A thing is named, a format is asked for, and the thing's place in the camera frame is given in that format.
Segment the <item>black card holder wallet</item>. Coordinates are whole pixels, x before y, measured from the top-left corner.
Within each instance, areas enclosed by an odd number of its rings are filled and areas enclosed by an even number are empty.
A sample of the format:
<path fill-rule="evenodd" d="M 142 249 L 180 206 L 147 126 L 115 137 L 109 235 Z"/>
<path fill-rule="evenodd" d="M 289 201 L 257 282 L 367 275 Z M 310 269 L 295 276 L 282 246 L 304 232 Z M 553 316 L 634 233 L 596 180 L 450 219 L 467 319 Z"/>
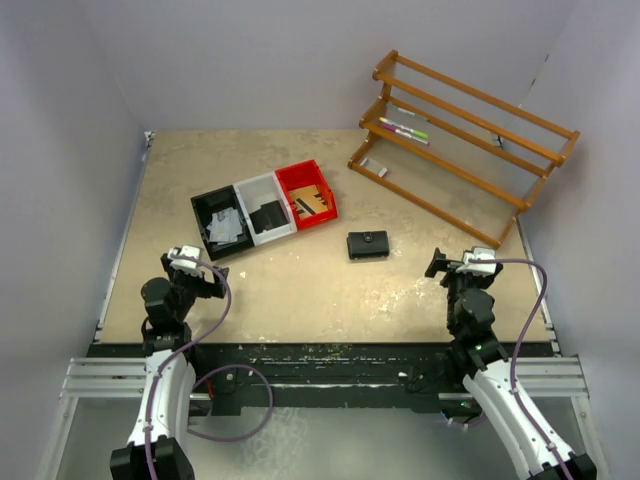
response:
<path fill-rule="evenodd" d="M 388 257 L 388 233 L 382 231 L 349 232 L 346 238 L 350 260 Z"/>

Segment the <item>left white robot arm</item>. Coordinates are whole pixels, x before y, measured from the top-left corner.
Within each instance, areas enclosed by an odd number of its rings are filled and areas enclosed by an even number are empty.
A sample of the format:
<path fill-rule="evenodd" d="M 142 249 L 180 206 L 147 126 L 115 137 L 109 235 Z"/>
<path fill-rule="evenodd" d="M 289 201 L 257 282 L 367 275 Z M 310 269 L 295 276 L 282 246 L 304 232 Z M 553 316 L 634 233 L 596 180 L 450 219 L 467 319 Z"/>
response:
<path fill-rule="evenodd" d="M 204 365 L 192 359 L 186 316 L 198 298 L 224 298 L 228 271 L 205 278 L 202 250 L 185 245 L 161 256 L 166 273 L 141 288 L 146 318 L 141 326 L 145 385 L 125 447 L 111 453 L 114 479 L 193 479 L 184 451 L 189 395 L 202 387 Z"/>

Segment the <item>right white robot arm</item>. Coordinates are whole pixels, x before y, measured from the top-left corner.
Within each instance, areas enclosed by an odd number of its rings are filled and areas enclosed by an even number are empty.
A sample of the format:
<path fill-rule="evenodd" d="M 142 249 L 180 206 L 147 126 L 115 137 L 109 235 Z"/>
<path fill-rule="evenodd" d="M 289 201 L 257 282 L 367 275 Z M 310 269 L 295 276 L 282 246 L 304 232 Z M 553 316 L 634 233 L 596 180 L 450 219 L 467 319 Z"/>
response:
<path fill-rule="evenodd" d="M 444 274 L 447 330 L 453 337 L 445 366 L 446 383 L 467 391 L 479 405 L 506 448 L 520 479 L 595 479 L 597 466 L 588 454 L 577 454 L 556 433 L 522 386 L 516 361 L 524 336 L 541 305 L 538 298 L 511 355 L 492 325 L 495 300 L 487 293 L 506 264 L 524 264 L 546 271 L 527 259 L 498 259 L 489 248 L 474 247 L 462 258 L 448 258 L 439 249 L 425 271 L 427 278 Z"/>

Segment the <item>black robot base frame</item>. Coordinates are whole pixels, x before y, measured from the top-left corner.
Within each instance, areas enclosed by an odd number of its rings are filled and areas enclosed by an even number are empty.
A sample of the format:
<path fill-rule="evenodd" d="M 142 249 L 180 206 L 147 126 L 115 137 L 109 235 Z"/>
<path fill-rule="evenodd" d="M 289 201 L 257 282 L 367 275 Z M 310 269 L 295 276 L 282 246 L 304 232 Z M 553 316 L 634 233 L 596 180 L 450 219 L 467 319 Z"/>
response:
<path fill-rule="evenodd" d="M 193 350 L 197 388 L 212 393 L 215 415 L 244 407 L 440 410 L 440 394 L 461 394 L 445 343 L 205 343 Z"/>

